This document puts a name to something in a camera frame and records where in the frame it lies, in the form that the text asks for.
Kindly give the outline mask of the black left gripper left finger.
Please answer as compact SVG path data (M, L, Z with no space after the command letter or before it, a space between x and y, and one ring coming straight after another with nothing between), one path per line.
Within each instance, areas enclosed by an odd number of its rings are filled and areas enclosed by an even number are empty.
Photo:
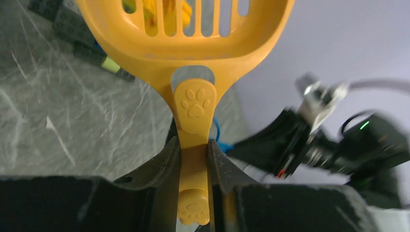
M3 232L174 232L177 138L132 172L100 176L2 176Z

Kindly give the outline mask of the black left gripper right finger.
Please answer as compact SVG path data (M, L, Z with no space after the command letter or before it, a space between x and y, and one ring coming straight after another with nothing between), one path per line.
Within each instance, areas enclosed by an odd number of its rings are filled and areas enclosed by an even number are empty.
M212 232L374 232L364 199L340 185L261 184L207 145Z

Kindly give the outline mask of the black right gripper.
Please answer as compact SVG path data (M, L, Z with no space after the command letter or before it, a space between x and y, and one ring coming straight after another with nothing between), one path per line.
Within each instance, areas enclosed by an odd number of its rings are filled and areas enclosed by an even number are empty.
M308 162L307 152L311 148L330 155L337 150L337 143L322 131L310 131L310 125L299 114L284 109L266 128L235 143L227 156L275 176L289 175Z

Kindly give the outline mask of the orange slotted scoop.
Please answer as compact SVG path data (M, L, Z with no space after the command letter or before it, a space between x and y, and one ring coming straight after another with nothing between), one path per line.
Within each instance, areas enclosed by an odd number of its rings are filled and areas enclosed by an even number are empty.
M181 150L177 216L181 223L210 221L207 143L215 108L225 92L271 52L294 2L252 0L247 15L230 9L230 33L220 34L220 1L213 3L213 31L202 34L202 3L194 8L194 33L183 31L182 1L174 4L174 33L166 28L163 1L154 3L156 29L148 32L144 3L128 14L120 0L79 0L81 15L94 38L120 67L155 89L176 121Z

